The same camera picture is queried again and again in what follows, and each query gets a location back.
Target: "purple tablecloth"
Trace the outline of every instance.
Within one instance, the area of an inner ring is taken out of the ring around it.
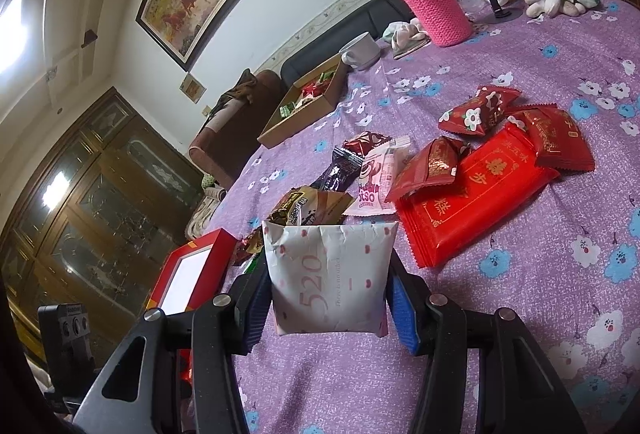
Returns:
[[[380,61],[349,75],[333,114],[254,154],[209,229],[247,234],[284,192],[318,177],[335,145],[361,131],[409,134],[418,151],[441,134],[442,113],[480,84],[511,85],[529,102],[558,103],[578,120],[595,172],[554,182],[442,270],[417,269],[402,226],[396,250],[407,270],[463,308],[515,309],[548,353],[589,432],[601,433],[640,387],[634,376],[640,370],[638,35],[634,7],[602,0],[577,19],[522,16],[464,44],[429,45],[398,61],[381,43]],[[389,330],[385,338],[278,337],[270,314],[254,352],[236,357],[250,431],[406,432],[426,361],[399,343],[390,316]],[[462,432],[472,432],[475,423],[477,353],[469,358]]]

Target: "metal bolt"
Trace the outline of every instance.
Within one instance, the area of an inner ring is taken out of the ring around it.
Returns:
[[[500,308],[498,309],[498,316],[502,320],[513,320],[514,318],[516,318],[516,312],[513,309]]]
[[[154,320],[158,320],[162,316],[162,309],[160,308],[152,308],[145,311],[145,320],[147,322],[153,322]]]
[[[213,305],[219,308],[223,308],[228,306],[231,303],[231,297],[226,293],[220,293],[220,295],[216,295],[213,297]]]
[[[446,296],[444,296],[442,293],[432,293],[429,297],[429,302],[431,302],[431,304],[433,304],[434,306],[444,306],[447,302],[449,302],[449,299],[446,298]]]

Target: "brown snack wrapper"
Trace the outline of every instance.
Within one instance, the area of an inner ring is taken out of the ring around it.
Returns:
[[[424,187],[450,185],[456,180],[458,161],[470,146],[459,139],[440,136],[416,154],[400,172],[385,202],[397,201]]]

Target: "candy wrapper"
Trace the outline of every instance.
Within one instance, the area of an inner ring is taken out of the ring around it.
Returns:
[[[279,335],[387,334],[385,287],[398,223],[279,226],[264,249]]]
[[[356,180],[361,168],[361,157],[348,150],[335,147],[331,164],[310,186],[318,190],[345,192]]]
[[[386,203],[385,198],[404,167],[410,146],[409,136],[402,136],[371,149],[360,170],[358,199],[347,208],[345,215],[396,213],[394,204]]]
[[[484,136],[519,95],[520,91],[514,88],[483,86],[473,98],[447,110],[438,120],[438,128],[456,134]]]
[[[526,130],[536,151],[536,165],[591,172],[593,155],[574,120],[554,106],[538,106],[507,117],[512,125]]]
[[[374,149],[378,145],[386,143],[390,139],[391,138],[389,136],[385,136],[384,134],[365,131],[345,141],[342,144],[342,148],[350,150],[360,157],[364,157],[369,154],[372,149]]]
[[[453,184],[398,199],[418,266],[445,263],[559,176],[535,162],[527,135],[508,126],[460,162]]]
[[[284,194],[266,220],[282,226],[336,224],[352,201],[349,194],[303,186]],[[255,228],[241,242],[248,254],[260,253],[264,246],[262,227]]]
[[[450,185],[456,180],[458,161],[470,149],[459,139],[440,136],[416,154],[396,177],[385,202],[433,185]]]

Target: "red packaging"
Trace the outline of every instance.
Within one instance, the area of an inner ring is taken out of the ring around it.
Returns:
[[[595,161],[574,120],[564,110],[539,106],[515,112],[508,121],[522,124],[536,151],[536,165],[556,169],[591,172]]]
[[[440,117],[438,128],[456,134],[484,136],[519,95],[520,91],[515,88],[482,86],[473,98],[447,110]]]
[[[559,176],[535,161],[526,134],[511,125],[460,162],[453,184],[398,199],[418,266],[446,263]]]
[[[450,185],[456,180],[458,160],[469,146],[459,139],[440,136],[418,152],[398,175],[385,202],[433,185]]]

